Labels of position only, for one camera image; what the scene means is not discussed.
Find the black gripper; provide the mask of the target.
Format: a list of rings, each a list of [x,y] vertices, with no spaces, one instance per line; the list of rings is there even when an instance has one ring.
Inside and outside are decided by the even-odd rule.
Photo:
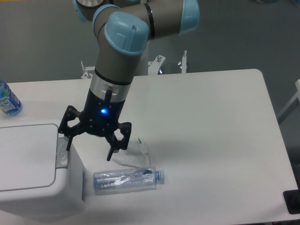
[[[110,145],[107,161],[110,161],[113,153],[126,150],[131,135],[131,122],[119,123],[119,117],[124,106],[124,101],[108,102],[97,97],[89,90],[85,106],[82,112],[69,105],[62,117],[58,133],[67,138],[66,151],[70,151],[72,140],[75,136],[87,132],[91,135],[105,137]],[[79,118],[79,123],[69,127],[68,122]],[[115,131],[119,129],[123,138],[119,140]]]

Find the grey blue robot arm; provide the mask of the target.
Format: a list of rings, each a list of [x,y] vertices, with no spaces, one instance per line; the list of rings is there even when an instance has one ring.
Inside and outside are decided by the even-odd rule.
[[[196,0],[75,0],[73,5],[80,18],[93,23],[99,55],[83,110],[68,106],[58,132],[67,149],[82,133],[104,137],[111,159],[128,147],[132,125],[118,120],[147,43],[195,30],[200,6]]]

